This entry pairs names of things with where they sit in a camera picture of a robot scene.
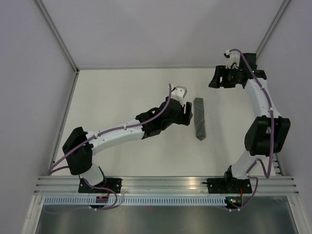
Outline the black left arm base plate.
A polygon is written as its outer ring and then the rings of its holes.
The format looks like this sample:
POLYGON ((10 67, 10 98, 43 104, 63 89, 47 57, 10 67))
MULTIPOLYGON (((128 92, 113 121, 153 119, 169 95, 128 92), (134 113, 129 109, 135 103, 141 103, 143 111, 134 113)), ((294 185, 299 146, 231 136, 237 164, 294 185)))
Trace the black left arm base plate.
POLYGON ((122 187, 121 178, 106 178, 105 181, 99 183, 98 185, 93 185, 90 187, 87 185, 86 181, 81 178, 78 186, 78 193, 80 194, 100 194, 100 193, 110 193, 110 191, 103 190, 102 188, 110 189, 116 194, 120 193, 122 187))

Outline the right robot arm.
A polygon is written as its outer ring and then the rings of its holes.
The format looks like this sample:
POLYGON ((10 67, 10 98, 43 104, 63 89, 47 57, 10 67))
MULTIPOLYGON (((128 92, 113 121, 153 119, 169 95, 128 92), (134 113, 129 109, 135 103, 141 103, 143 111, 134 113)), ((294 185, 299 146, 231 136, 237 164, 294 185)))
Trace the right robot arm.
POLYGON ((243 154, 229 166, 220 182, 229 193, 235 192, 240 186, 249 185, 250 171, 256 163, 260 163, 265 178, 270 177, 273 155, 281 151, 291 126, 290 120, 277 111, 263 70, 219 65, 215 68, 209 87, 234 88, 239 84, 250 97, 255 119, 245 134, 243 154))

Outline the grey cloth napkin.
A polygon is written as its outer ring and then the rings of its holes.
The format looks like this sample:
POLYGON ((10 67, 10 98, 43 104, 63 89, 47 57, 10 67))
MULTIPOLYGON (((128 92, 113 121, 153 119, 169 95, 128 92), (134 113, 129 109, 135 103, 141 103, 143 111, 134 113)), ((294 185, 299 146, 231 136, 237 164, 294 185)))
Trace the grey cloth napkin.
POLYGON ((205 111, 203 98, 196 97, 193 101, 193 106, 194 106, 195 136, 198 140, 202 141, 206 138, 205 111))

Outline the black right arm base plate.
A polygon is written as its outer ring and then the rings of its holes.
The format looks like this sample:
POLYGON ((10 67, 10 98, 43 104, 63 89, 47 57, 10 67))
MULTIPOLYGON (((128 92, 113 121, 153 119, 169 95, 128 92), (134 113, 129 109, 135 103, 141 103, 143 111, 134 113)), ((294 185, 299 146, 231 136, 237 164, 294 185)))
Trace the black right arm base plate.
POLYGON ((208 178, 206 182, 209 194, 251 194, 249 179, 208 178))

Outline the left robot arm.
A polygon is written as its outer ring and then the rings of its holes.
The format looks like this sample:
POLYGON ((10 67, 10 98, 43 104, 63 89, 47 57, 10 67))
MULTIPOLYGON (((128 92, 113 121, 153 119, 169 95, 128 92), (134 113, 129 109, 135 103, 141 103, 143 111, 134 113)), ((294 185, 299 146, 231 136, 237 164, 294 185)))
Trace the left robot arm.
POLYGON ((106 189, 106 180, 102 169, 93 164, 93 156, 128 141, 157 136, 172 124, 188 126, 192 117, 190 102, 181 105, 171 98, 169 102, 137 115, 125 126, 89 132, 77 127, 62 147, 70 173, 87 181, 95 193, 102 193, 106 189))

